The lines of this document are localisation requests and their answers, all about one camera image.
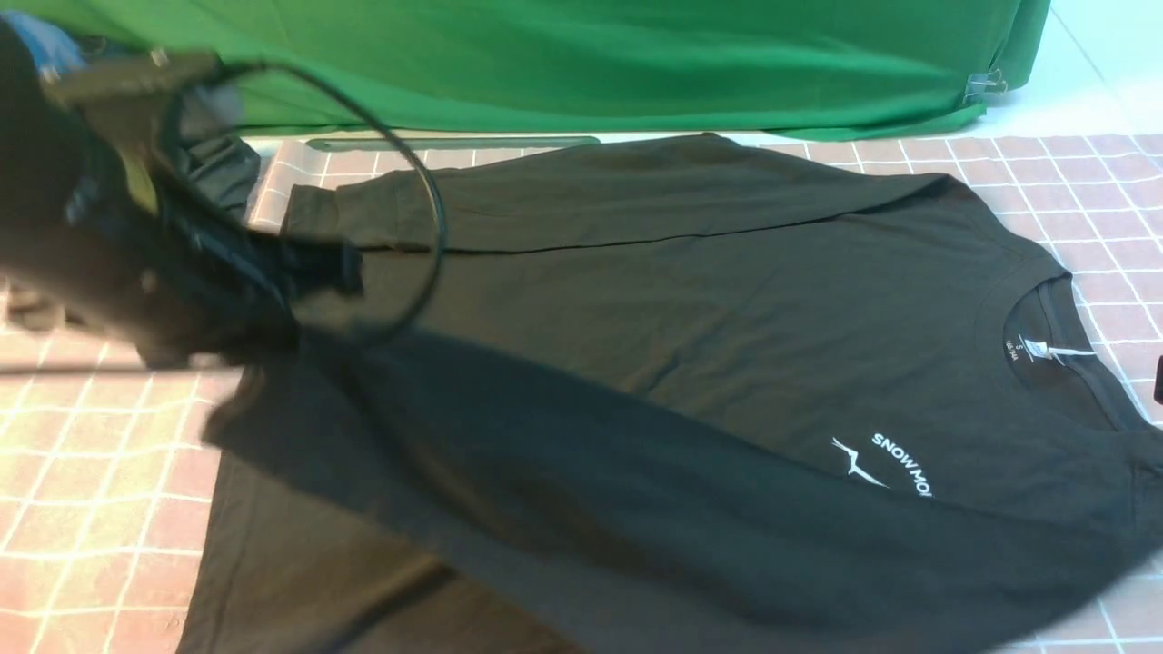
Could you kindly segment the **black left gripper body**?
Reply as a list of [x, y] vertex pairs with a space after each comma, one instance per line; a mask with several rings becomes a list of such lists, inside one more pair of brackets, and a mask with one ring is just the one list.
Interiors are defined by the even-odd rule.
[[194, 315], [179, 320], [179, 335], [137, 347], [151, 369], [190, 368], [198, 355], [247, 364], [297, 351], [304, 327], [295, 303], [319, 292], [364, 292], [361, 250], [344, 239], [254, 232], [204, 209], [166, 211], [164, 233], [179, 258], [156, 287], [174, 292]]

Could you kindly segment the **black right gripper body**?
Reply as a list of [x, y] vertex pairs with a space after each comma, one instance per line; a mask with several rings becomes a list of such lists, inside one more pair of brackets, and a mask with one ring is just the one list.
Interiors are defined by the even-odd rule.
[[1163, 357], [1158, 357], [1158, 364], [1156, 364], [1156, 370], [1154, 375], [1153, 384], [1153, 401], [1156, 404], [1163, 404]]

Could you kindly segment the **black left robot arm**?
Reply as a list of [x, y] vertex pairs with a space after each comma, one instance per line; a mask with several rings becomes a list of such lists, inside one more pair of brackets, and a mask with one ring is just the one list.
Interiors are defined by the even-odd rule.
[[294, 351], [295, 303], [362, 294], [356, 247], [254, 232], [174, 164], [180, 95], [243, 71], [193, 50], [47, 74], [3, 21], [3, 277], [55, 306], [17, 326], [74, 317], [181, 370]]

